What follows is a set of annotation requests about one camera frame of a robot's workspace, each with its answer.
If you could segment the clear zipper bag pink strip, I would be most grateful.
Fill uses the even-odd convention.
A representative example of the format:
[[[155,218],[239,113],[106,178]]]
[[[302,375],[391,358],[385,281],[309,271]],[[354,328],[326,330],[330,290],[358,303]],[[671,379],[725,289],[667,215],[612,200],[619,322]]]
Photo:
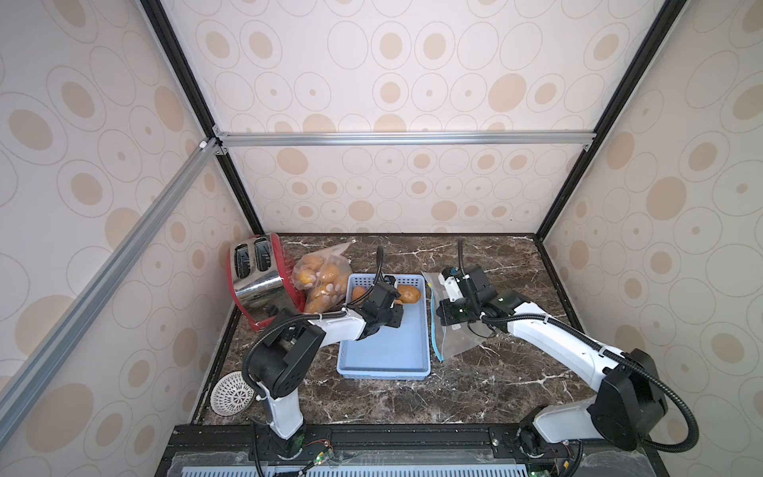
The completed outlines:
[[[305,312],[324,313],[346,297],[349,274],[338,266],[328,266],[318,273],[316,285],[309,290]]]
[[[351,244],[351,242],[344,242],[338,246],[330,246],[330,248],[323,248],[323,250],[302,256],[291,274],[291,281],[295,288],[310,290],[331,283],[339,284],[340,291],[345,291],[352,268],[344,252]]]

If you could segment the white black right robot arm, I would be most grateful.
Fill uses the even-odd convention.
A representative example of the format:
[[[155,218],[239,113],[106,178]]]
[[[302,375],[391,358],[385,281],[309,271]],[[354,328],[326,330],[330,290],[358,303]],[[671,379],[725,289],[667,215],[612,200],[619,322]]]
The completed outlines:
[[[542,350],[573,371],[596,393],[567,405],[537,407],[520,423],[523,453],[539,458],[547,447],[605,440],[626,451],[651,447],[682,453],[699,442],[699,423],[686,402],[659,377],[653,358],[596,341],[553,318],[530,298],[500,292],[481,266],[467,266],[457,242],[455,268],[441,272],[445,298],[436,315],[445,327],[481,323]]]

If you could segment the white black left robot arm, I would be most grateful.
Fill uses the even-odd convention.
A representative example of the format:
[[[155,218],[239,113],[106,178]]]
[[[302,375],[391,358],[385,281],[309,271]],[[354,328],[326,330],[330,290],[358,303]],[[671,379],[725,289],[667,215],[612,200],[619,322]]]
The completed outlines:
[[[379,246],[372,287],[339,311],[296,314],[280,310],[242,360],[242,378],[264,402],[273,436],[288,441],[304,433],[298,387],[321,348],[401,326],[401,293],[383,279],[384,259],[385,251]]]

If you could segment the clear zipper bag blue strip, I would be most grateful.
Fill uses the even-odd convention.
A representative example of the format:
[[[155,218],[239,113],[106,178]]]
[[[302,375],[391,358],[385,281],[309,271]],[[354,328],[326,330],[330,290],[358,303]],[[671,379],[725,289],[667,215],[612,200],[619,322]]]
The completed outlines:
[[[444,362],[481,345],[495,332],[481,322],[442,325],[436,310],[442,300],[450,302],[439,283],[440,272],[423,272],[429,290],[430,341],[439,361]]]

